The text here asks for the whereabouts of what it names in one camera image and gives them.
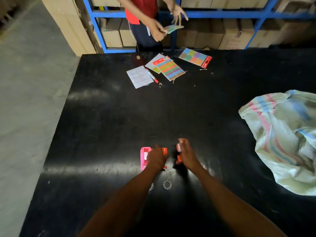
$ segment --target red marker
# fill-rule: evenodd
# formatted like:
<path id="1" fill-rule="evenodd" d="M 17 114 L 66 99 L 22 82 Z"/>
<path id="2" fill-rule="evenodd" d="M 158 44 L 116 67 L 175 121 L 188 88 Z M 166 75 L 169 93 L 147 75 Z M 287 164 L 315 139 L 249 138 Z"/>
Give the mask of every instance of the red marker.
<path id="1" fill-rule="evenodd" d="M 148 73 L 148 75 L 150 75 L 150 77 L 156 82 L 159 83 L 159 81 L 149 72 L 149 70 L 146 68 L 146 72 Z"/>

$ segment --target blue metal shelf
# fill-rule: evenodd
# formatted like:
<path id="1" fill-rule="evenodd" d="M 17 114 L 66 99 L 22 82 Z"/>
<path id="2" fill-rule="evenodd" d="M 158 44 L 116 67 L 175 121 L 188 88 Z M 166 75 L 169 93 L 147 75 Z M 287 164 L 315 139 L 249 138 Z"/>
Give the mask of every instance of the blue metal shelf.
<path id="1" fill-rule="evenodd" d="M 96 18 L 126 18 L 125 11 L 94 11 L 90 0 L 83 0 L 87 11 L 89 13 L 90 19 L 100 40 L 101 46 L 104 53 L 118 53 L 118 52 L 135 52 L 135 48 L 107 48 L 105 41 L 101 34 L 100 28 L 97 24 Z M 197 10 L 197 11 L 186 11 L 188 18 L 245 18 L 245 19 L 257 19 L 254 25 L 254 35 L 250 42 L 256 35 L 257 31 L 260 29 L 261 25 L 267 18 L 274 19 L 313 19 L 316 18 L 316 14 L 310 15 L 309 13 L 299 13 L 299 14 L 288 14 L 288 13 L 277 13 L 272 10 L 278 0 L 269 0 L 263 9 L 258 11 L 230 11 L 230 10 Z M 169 11 L 160 11 L 160 19 L 168 19 L 170 17 Z M 177 32 L 174 31 L 171 37 L 171 49 L 174 50 L 177 39 Z"/>

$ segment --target gray floor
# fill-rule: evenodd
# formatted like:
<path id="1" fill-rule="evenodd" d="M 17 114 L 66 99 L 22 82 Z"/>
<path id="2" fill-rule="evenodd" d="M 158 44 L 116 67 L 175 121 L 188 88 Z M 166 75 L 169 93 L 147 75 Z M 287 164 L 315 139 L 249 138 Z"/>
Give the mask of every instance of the gray floor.
<path id="1" fill-rule="evenodd" d="M 79 58 L 41 0 L 0 39 L 0 236 L 16 237 Z"/>

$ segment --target black tabletop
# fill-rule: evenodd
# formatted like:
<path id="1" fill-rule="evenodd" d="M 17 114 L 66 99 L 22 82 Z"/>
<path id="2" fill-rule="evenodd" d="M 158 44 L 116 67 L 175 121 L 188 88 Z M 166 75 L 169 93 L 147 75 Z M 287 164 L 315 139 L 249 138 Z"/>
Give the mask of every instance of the black tabletop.
<path id="1" fill-rule="evenodd" d="M 141 172 L 140 149 L 156 143 L 168 148 L 168 169 L 156 178 L 128 235 L 222 236 L 227 228 L 196 177 L 174 166 L 180 137 L 190 139 L 211 175 L 288 236 L 314 232 L 316 197 L 275 183 L 238 110 L 258 95 L 315 92 L 316 50 L 202 53 L 213 57 L 207 70 L 173 58 L 186 74 L 169 82 L 152 72 L 162 85 L 139 89 L 126 71 L 156 53 L 81 57 L 21 237 L 77 235 L 115 190 Z M 172 183 L 168 191 L 165 180 Z"/>

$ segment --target metal ring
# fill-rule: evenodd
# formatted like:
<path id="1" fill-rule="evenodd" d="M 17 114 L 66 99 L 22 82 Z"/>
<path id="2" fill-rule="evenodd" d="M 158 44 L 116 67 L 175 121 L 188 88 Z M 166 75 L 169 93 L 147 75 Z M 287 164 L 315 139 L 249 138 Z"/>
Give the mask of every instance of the metal ring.
<path id="1" fill-rule="evenodd" d="M 165 183 L 167 183 L 167 182 L 170 184 L 169 187 L 166 187 L 166 186 L 165 186 Z M 170 182 L 169 180 L 164 181 L 162 187 L 163 187 L 166 191 L 170 190 L 170 189 L 171 189 L 171 182 Z"/>
<path id="2" fill-rule="evenodd" d="M 149 188 L 149 191 L 152 191 L 152 190 L 153 190 L 153 188 L 154 188 L 154 184 L 153 184 L 153 183 L 151 183 L 151 186 L 150 186 L 150 188 Z"/>

